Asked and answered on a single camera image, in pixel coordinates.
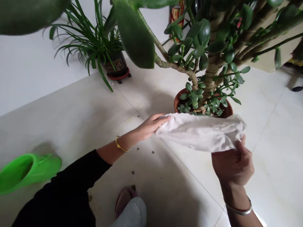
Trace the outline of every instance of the silver bangle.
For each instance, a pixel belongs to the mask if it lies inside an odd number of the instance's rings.
[[[253,209],[252,202],[251,202],[250,198],[249,198],[249,197],[247,197],[247,198],[248,198],[249,204],[250,204],[250,207],[249,207],[247,210],[238,210],[238,209],[235,209],[235,208],[229,206],[227,203],[225,203],[225,205],[226,205],[226,207],[227,207],[228,209],[230,209],[232,212],[234,212],[234,213],[236,213],[236,214],[239,214],[239,215],[242,215],[242,216],[245,216],[245,215],[250,214],[250,212],[251,212],[252,209]]]

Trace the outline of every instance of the bracelet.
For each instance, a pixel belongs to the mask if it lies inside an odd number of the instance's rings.
[[[129,151],[129,149],[126,151],[126,150],[124,150],[122,147],[120,147],[120,145],[119,145],[119,143],[118,143],[118,138],[119,138],[119,136],[116,136],[116,139],[115,139],[115,142],[116,142],[117,148],[119,148],[120,150],[122,150],[122,151],[124,151],[124,152],[128,152],[128,151]]]
[[[239,214],[239,215],[242,215],[242,216],[245,216],[245,215],[250,214],[250,212],[251,212],[252,209],[253,209],[252,202],[251,202],[250,198],[249,198],[249,197],[247,197],[247,198],[248,198],[249,204],[250,204],[250,207],[249,207],[247,210],[238,210],[238,209],[235,209],[235,208],[229,206],[227,203],[225,203],[225,205],[226,205],[226,207],[227,207],[228,209],[230,209],[230,210],[233,211],[234,213]]]

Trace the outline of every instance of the decorative plant pot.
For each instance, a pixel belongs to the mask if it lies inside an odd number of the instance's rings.
[[[175,112],[176,112],[176,113],[179,113],[177,107],[178,107],[178,104],[179,104],[179,101],[180,101],[180,95],[182,95],[182,94],[184,94],[184,93],[189,93],[189,91],[188,91],[186,88],[184,88],[184,89],[182,89],[181,91],[179,91],[179,93],[178,93],[178,94],[176,95],[176,97],[175,97],[175,100],[174,100],[174,108],[175,108]],[[229,116],[231,116],[231,115],[234,114],[234,113],[233,113],[233,109],[232,109],[232,107],[231,107],[229,101],[228,101],[228,100],[226,100],[226,101],[227,101],[227,104],[228,104],[227,107],[224,107],[224,106],[222,105],[222,103],[220,103],[220,108],[223,109],[223,113],[222,113],[222,115],[220,116],[220,118],[227,118],[227,117],[229,117]]]
[[[110,59],[113,62],[116,70],[114,70],[107,57],[105,60],[104,58],[101,59],[101,64],[106,70],[107,74],[111,75],[112,77],[120,77],[121,75],[125,75],[127,73],[128,68],[122,51],[113,54]]]

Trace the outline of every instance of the pink slipper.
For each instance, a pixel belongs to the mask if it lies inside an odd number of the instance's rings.
[[[115,207],[116,218],[118,218],[122,214],[124,208],[127,206],[129,201],[131,201],[134,197],[137,196],[138,193],[136,191],[135,185],[123,188],[116,202],[116,207]]]

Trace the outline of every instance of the terracotta pot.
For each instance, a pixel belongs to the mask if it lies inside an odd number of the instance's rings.
[[[176,113],[179,113],[177,107],[178,107],[178,104],[179,104],[180,95],[182,95],[182,94],[184,94],[184,93],[189,93],[189,91],[186,90],[186,88],[184,88],[183,90],[179,91],[179,93],[178,93],[178,94],[176,95],[176,97],[175,97],[175,100],[174,100],[174,108],[175,108],[175,112],[176,112]],[[224,106],[222,105],[222,103],[220,103],[220,108],[224,110],[223,113],[222,113],[222,115],[220,116],[221,118],[227,118],[227,117],[229,117],[229,116],[231,116],[231,115],[234,114],[234,113],[233,113],[233,109],[232,109],[232,107],[231,107],[229,101],[228,101],[228,100],[226,100],[226,101],[227,101],[227,103],[228,103],[228,106],[227,106],[227,107],[224,107]]]

